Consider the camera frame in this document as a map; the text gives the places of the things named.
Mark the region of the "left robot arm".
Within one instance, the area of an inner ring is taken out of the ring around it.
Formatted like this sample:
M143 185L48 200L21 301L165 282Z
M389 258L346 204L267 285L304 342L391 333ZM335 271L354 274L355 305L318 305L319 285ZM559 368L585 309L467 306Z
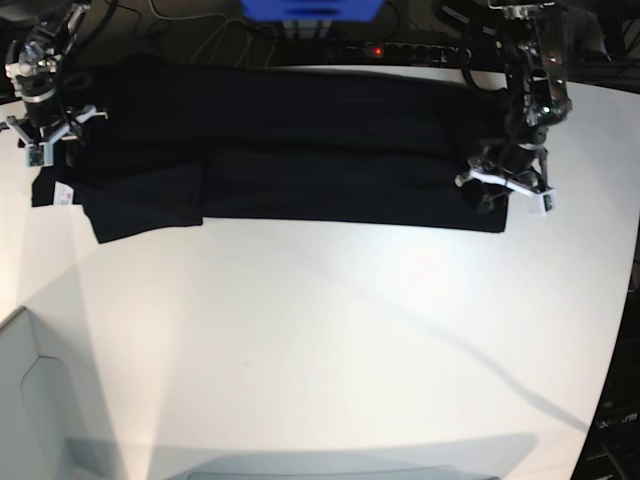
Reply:
M503 61L506 88L496 90L506 108L506 137L498 152L486 154L482 169L509 185L546 185L548 129L563 122L572 109L567 93L566 12L553 1L490 1L499 13L495 46Z

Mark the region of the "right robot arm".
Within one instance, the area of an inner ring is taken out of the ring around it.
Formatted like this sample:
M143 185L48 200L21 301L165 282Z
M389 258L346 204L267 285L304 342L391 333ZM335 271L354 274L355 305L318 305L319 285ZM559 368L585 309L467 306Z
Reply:
M3 1L1 20L25 24L24 37L9 43L4 66L13 95L25 107L26 117L7 117L26 146L39 145L53 133L68 131L79 138L80 120L62 103L64 61L74 49L77 34L91 8L89 1Z

